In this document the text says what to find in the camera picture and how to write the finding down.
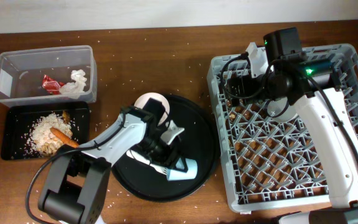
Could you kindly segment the rice and peanut leftovers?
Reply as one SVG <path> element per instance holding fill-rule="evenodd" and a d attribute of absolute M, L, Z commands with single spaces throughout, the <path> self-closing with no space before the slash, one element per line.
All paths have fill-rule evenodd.
<path fill-rule="evenodd" d="M 37 118 L 28 133 L 24 134 L 24 137 L 27 138 L 24 144 L 27 152 L 38 152 L 46 157 L 54 155 L 63 143 L 50 132 L 50 128 L 59 129 L 71 138 L 73 133 L 70 123 L 65 124 L 62 115 L 56 113 Z"/>

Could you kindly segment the brown food scrap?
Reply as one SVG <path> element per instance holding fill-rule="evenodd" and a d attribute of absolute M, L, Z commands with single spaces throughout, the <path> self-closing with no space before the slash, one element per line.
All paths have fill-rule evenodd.
<path fill-rule="evenodd" d="M 70 115 L 67 111 L 63 111 L 62 117 L 63 117 L 63 122 L 65 124 L 68 124 L 70 122 Z"/>

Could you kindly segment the round black serving tray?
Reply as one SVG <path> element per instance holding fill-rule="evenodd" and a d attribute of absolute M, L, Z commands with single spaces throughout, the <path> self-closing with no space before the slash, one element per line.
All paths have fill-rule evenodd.
<path fill-rule="evenodd" d="M 111 172 L 130 193 L 153 202 L 179 200 L 197 191 L 210 178 L 220 156 L 218 134 L 207 112 L 196 103 L 177 95 L 165 95 L 170 105 L 169 119 L 184 133 L 177 145 L 185 158 L 194 159 L 198 172 L 192 180 L 168 181 L 154 168 L 122 156 Z"/>

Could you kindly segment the clear plastic waste bin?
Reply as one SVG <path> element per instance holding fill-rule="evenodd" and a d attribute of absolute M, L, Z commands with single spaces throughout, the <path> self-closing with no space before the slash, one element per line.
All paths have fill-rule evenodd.
<path fill-rule="evenodd" d="M 83 91 L 52 94 L 46 78 L 57 85 L 74 84 L 73 73 L 84 75 Z M 0 54 L 0 103 L 8 106 L 84 101 L 97 98 L 97 65 L 89 45 L 18 50 Z"/>

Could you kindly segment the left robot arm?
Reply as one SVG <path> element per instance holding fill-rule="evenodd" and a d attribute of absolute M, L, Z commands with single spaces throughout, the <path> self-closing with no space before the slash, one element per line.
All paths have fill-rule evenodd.
<path fill-rule="evenodd" d="M 93 140 L 64 145 L 42 167 L 50 167 L 38 208 L 60 223 L 102 223 L 111 167 L 122 157 L 146 164 L 168 181 L 194 179 L 198 165 L 181 155 L 176 143 L 184 128 L 168 120 L 170 105 L 158 93 L 147 93 L 121 110 L 116 122 Z M 90 163 L 84 185 L 67 181 L 74 155 Z"/>

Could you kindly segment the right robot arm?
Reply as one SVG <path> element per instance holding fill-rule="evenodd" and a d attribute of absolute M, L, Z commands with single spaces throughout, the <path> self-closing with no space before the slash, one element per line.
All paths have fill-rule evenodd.
<path fill-rule="evenodd" d="M 232 100 L 287 99 L 303 120 L 323 165 L 330 208 L 290 213 L 280 223 L 358 223 L 358 138 L 346 111 L 339 75 L 329 59 L 308 60 L 294 27 L 264 36 L 266 57 L 238 56 L 261 74 L 221 78 Z"/>

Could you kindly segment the light blue cup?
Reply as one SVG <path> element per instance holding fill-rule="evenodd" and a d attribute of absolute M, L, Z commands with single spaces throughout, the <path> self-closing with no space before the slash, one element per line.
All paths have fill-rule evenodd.
<path fill-rule="evenodd" d="M 198 165 L 193 159 L 179 159 L 172 169 L 167 169 L 167 180 L 192 180 L 197 176 Z"/>

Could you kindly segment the grey plate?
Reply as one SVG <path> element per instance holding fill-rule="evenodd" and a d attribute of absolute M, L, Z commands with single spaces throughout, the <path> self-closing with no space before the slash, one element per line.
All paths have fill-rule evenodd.
<path fill-rule="evenodd" d="M 289 105 L 287 98 L 268 101 L 266 109 L 268 116 L 278 123 L 286 123 L 298 117 L 294 107 Z"/>

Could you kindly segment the red snack wrapper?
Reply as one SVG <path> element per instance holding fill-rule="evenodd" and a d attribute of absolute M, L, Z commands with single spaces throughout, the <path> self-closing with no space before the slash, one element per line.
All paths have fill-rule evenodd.
<path fill-rule="evenodd" d="M 42 88 L 46 90 L 51 95 L 59 95 L 60 89 L 65 84 L 62 82 L 58 82 L 52 78 L 50 78 L 48 75 L 44 75 L 42 80 Z"/>

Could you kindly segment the grey dishwasher rack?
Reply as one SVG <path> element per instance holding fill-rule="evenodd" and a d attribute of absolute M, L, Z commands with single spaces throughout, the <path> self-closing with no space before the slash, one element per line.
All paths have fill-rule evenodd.
<path fill-rule="evenodd" d="M 306 48 L 309 60 L 330 59 L 358 137 L 358 54 L 350 44 Z M 311 137 L 299 117 L 275 121 L 272 105 L 231 105 L 220 79 L 246 74 L 235 55 L 214 57 L 207 82 L 218 128 L 227 204 L 236 213 L 326 203 L 328 186 Z"/>

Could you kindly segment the white tissue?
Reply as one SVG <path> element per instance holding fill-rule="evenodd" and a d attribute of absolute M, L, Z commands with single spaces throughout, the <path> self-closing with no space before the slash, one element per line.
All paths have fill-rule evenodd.
<path fill-rule="evenodd" d="M 85 75 L 86 73 L 83 70 L 72 70 L 71 79 L 73 80 L 73 82 L 68 82 L 64 84 L 59 89 L 59 93 L 62 95 L 83 93 L 87 81 Z"/>

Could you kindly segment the white plastic fork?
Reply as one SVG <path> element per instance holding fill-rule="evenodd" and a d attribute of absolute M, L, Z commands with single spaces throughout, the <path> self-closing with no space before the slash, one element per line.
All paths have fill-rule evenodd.
<path fill-rule="evenodd" d="M 144 156 L 140 155 L 139 153 L 133 151 L 133 150 L 128 150 L 126 152 L 126 156 L 134 159 L 134 160 L 137 160 L 138 162 L 141 162 L 143 164 L 146 164 L 150 167 L 153 167 L 157 172 L 161 173 L 161 174 L 164 174 L 166 175 L 167 174 L 167 168 L 166 167 L 162 167 L 162 166 L 159 166 L 157 164 L 153 164 L 151 163 L 150 160 L 146 159 Z"/>

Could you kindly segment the orange carrot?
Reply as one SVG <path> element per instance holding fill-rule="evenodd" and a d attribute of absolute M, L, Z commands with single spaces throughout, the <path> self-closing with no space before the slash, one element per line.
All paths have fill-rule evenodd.
<path fill-rule="evenodd" d="M 61 132 L 59 129 L 56 129 L 56 128 L 50 128 L 50 132 L 56 136 L 59 140 L 62 141 L 62 143 L 70 146 L 70 147 L 73 147 L 73 148 L 77 148 L 79 146 L 79 144 L 70 139 L 66 134 L 64 134 L 63 132 Z"/>

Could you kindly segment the black rectangular tray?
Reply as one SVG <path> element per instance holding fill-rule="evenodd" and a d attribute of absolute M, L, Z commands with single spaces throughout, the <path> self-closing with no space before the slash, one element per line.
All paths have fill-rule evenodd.
<path fill-rule="evenodd" d="M 50 114 L 61 117 L 63 112 L 70 116 L 72 138 L 80 144 L 89 141 L 90 109 L 85 102 L 14 106 L 6 116 L 1 158 L 5 161 L 42 158 L 30 135 L 43 117 Z"/>

